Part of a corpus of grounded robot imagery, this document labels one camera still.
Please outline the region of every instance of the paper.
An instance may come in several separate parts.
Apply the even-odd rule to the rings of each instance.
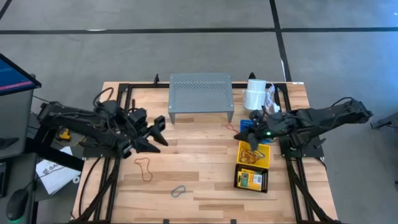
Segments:
[[[72,155],[72,150],[69,146],[64,147],[60,151]],[[40,179],[42,180],[47,192],[52,195],[59,191],[63,186],[67,185],[74,177],[80,175],[81,172],[48,160],[43,160],[36,164],[36,173],[41,177]]]

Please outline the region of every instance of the perforated metal platform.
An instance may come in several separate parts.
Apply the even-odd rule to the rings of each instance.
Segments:
[[[234,112],[231,75],[227,73],[179,73],[170,77],[169,115],[176,113]]]

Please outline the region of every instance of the monitor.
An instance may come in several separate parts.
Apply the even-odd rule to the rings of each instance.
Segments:
[[[0,54],[0,96],[40,88],[42,84]]]

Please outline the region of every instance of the gray floor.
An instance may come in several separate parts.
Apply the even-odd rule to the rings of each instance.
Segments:
[[[283,27],[394,27],[396,2],[277,0]],[[261,0],[12,0],[0,30],[273,27]],[[293,81],[305,82],[314,108],[343,96],[364,102],[372,121],[398,111],[398,33],[283,34]],[[104,81],[148,81],[159,73],[250,72],[283,81],[274,33],[0,35],[0,52],[35,73],[35,95],[91,108]],[[32,110],[41,102],[34,100]],[[397,223],[398,131],[369,124],[326,133],[323,146],[333,198],[346,223]],[[39,206],[39,222],[66,222],[77,187]]]

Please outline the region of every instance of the black mouse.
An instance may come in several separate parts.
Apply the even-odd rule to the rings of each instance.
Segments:
[[[24,215],[28,196],[26,189],[19,189],[11,195],[6,208],[8,220],[15,221]]]

